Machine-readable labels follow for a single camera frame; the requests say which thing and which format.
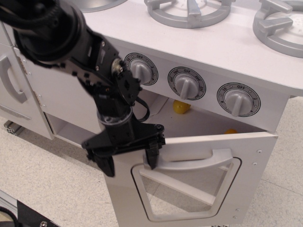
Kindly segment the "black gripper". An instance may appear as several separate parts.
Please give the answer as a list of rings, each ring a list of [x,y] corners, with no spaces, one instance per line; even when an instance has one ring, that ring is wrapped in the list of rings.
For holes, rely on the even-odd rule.
[[[164,126],[143,123],[131,117],[126,123],[106,129],[84,141],[82,147],[108,177],[115,176],[113,156],[137,150],[145,150],[147,164],[157,166],[159,150],[165,145]]]

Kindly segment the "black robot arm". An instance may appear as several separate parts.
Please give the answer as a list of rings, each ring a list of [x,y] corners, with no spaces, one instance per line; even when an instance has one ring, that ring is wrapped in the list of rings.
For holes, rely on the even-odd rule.
[[[164,128],[133,113],[140,99],[140,80],[133,77],[115,47],[92,31],[82,12],[64,0],[3,0],[0,19],[13,28],[20,52],[32,63],[68,73],[93,97],[105,129],[84,141],[88,159],[109,177],[115,175],[113,156],[145,150],[154,169],[165,144]]]

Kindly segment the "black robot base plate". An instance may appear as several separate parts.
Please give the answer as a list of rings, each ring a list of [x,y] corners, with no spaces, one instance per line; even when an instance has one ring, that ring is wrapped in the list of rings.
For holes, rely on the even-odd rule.
[[[24,203],[17,201],[18,222],[23,227],[58,227],[56,223]]]

